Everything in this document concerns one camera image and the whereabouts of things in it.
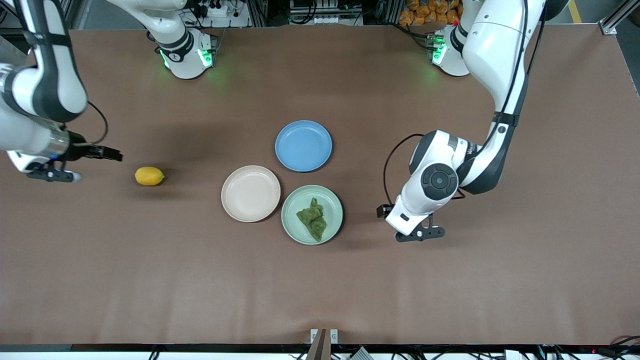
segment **green plate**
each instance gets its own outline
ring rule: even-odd
[[[326,222],[322,241],[316,241],[296,215],[300,210],[308,208],[313,198],[322,206]],[[340,230],[342,216],[342,204],[338,197],[333,191],[320,185],[305,185],[295,189],[282,205],[282,226],[293,240],[305,245],[319,245],[331,240]]]

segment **green indicator light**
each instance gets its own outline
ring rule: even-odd
[[[166,57],[164,56],[164,53],[162,52],[162,50],[160,50],[160,56],[162,56],[162,60],[164,60],[164,67],[169,69],[169,63],[166,61]]]
[[[213,62],[211,61],[211,55],[209,54],[208,51],[202,51],[200,49],[198,49],[198,55],[200,55],[200,59],[202,60],[202,65],[204,65],[205,67],[210,67]]]
[[[433,53],[433,63],[440,64],[444,54],[447,52],[447,44],[442,44],[438,50]]]

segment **blue plate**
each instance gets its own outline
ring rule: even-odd
[[[276,156],[282,165],[308,172],[321,167],[331,156],[333,143],[324,126],[299,120],[285,126],[276,139]]]

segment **green food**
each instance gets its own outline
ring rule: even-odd
[[[302,221],[302,224],[305,224],[309,234],[316,241],[322,241],[322,233],[326,228],[326,222],[322,218],[322,205],[318,204],[318,200],[316,198],[311,199],[311,206],[297,212],[296,215]]]

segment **cable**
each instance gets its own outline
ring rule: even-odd
[[[302,357],[309,352],[309,349],[306,349],[305,351],[302,352],[302,354],[298,355],[298,357],[296,358],[296,360],[300,360],[302,359]]]
[[[624,343],[628,343],[629,341],[631,341],[631,340],[636,340],[636,339],[640,339],[640,335],[636,335],[636,336],[627,336],[627,338],[626,338],[626,339],[624,339],[624,340],[620,340],[620,341],[618,341],[617,343],[613,343],[613,344],[611,344],[611,346],[613,346],[613,347],[614,347],[614,346],[622,345],[622,344],[624,344]]]
[[[424,136],[424,134],[412,134],[407,136],[406,138],[402,139],[394,148],[393,150],[391,150],[391,152],[389,153],[389,156],[387,156],[387,160],[385,161],[385,167],[382,170],[382,185],[385,187],[385,195],[387,196],[387,201],[389,201],[389,205],[392,205],[391,203],[391,198],[389,197],[389,191],[387,190],[387,165],[389,164],[389,160],[391,159],[391,155],[394,154],[394,152],[396,151],[396,149],[398,147],[400,147],[400,145],[402,145],[405,141],[409,140],[410,138],[414,138],[416,136]]]
[[[193,8],[189,8],[189,10],[193,14],[193,17],[196,19],[196,22],[198,23],[198,26],[203,28],[204,26],[202,26],[202,23],[200,22],[200,18],[198,17],[198,15],[196,15],[195,11],[193,11]]]
[[[4,8],[0,7],[0,13],[4,13],[2,20],[0,20],[0,24],[2,24],[6,20],[7,15],[9,15],[9,12],[6,11]]]
[[[460,200],[460,199],[464,199],[465,197],[467,197],[467,196],[465,195],[465,193],[463,193],[462,191],[460,191],[460,188],[458,188],[458,194],[460,194],[460,196],[458,196],[458,197],[452,197],[452,198],[451,198],[451,200]]]
[[[256,2],[256,3],[254,4],[254,6],[255,6],[255,8],[256,8],[256,9],[258,9],[258,13],[259,13],[259,14],[260,14],[260,16],[262,17],[262,20],[264,20],[264,23],[265,23],[267,26],[270,26],[271,24],[269,23],[269,19],[264,15],[264,12],[262,11],[262,8],[260,7],[260,4]]]
[[[396,355],[399,355],[399,356],[400,356],[400,357],[402,357],[404,360],[409,360],[409,359],[407,359],[407,358],[406,358],[406,356],[404,356],[404,355],[400,354],[399,352],[394,352],[394,353],[391,355],[391,360],[394,360],[394,359],[396,358]]]
[[[524,2],[524,26],[522,27],[522,37],[520,39],[520,46],[518,47],[518,58],[515,63],[513,69],[513,75],[511,77],[511,84],[509,85],[509,91],[507,91],[507,96],[504,98],[504,104],[502,104],[502,110],[500,110],[500,114],[504,114],[504,111],[507,109],[507,103],[509,103],[509,99],[511,98],[511,93],[513,91],[513,85],[515,85],[516,77],[518,76],[518,66],[520,65],[520,60],[522,59],[522,55],[524,54],[524,42],[527,33],[527,19],[529,18],[529,2],[528,0],[523,0]],[[493,129],[491,129],[491,133],[487,136],[482,149],[478,151],[476,157],[480,155],[480,153],[487,148],[486,144],[493,138],[493,134],[495,134],[495,130],[498,128],[498,124],[496,124]]]
[[[395,27],[396,29],[402,31],[403,33],[405,33],[407,35],[413,35],[414,37],[417,37],[417,38],[427,38],[427,34],[431,34],[431,33],[427,33],[427,34],[424,34],[424,35],[423,34],[416,34],[416,33],[412,32],[410,30],[407,30],[407,29],[403,28],[402,26],[400,26],[398,24],[394,24],[393,22],[388,22],[388,23],[386,23],[384,25],[391,25],[391,26]]]
[[[415,35],[413,34],[413,32],[409,29],[409,25],[406,26],[406,30],[409,32],[409,36],[411,36],[411,38],[413,39],[413,41],[421,48],[425,49],[425,50],[429,50],[430,48],[426,45],[420,44],[420,42],[418,41],[418,39],[415,38]]]
[[[97,144],[101,143],[107,137],[107,134],[109,133],[109,122],[107,121],[107,117],[104,116],[103,112],[100,111],[100,109],[98,109],[98,107],[96,105],[94,105],[91,101],[87,101],[87,103],[89,105],[91,105],[91,107],[94,108],[95,111],[97,111],[98,114],[100,114],[100,116],[102,117],[102,121],[104,121],[104,132],[102,133],[102,136],[98,140],[96,140],[94,142],[75,143],[74,146],[97,145]]]
[[[362,16],[362,11],[358,14],[358,17],[356,18],[356,21],[353,22],[352,26],[356,26],[356,23],[358,22],[358,20],[360,20],[361,16]]]
[[[166,346],[164,345],[156,345],[154,346],[151,354],[149,355],[149,360],[157,360],[160,357],[160,351],[167,351]]]
[[[531,72],[533,61],[536,59],[536,54],[538,53],[538,46],[540,45],[540,39],[542,39],[542,32],[545,30],[546,14],[547,14],[547,3],[545,3],[545,7],[542,8],[542,21],[540,22],[540,31],[538,31],[538,38],[536,39],[536,45],[533,48],[533,53],[531,54],[531,60],[529,60],[529,67],[527,67],[527,75],[529,75],[529,73]]]
[[[573,360],[580,360],[580,358],[579,358],[579,357],[577,357],[576,355],[574,355],[572,352],[570,352],[570,351],[567,351],[567,350],[563,349],[562,347],[560,347],[560,345],[556,345],[556,347],[557,347],[558,349],[560,349],[560,351],[562,351],[562,352],[566,352],[567,354],[569,354],[569,356],[571,356],[571,357],[573,358]]]
[[[309,21],[313,20],[314,16],[316,16],[316,10],[317,10],[317,2],[316,0],[312,0],[313,3],[309,4],[309,11],[307,12],[306,16],[302,19],[302,21],[295,21],[293,19],[291,19],[291,11],[289,10],[289,22],[293,23],[293,24],[297,24],[297,25],[304,25],[306,23],[308,23]]]

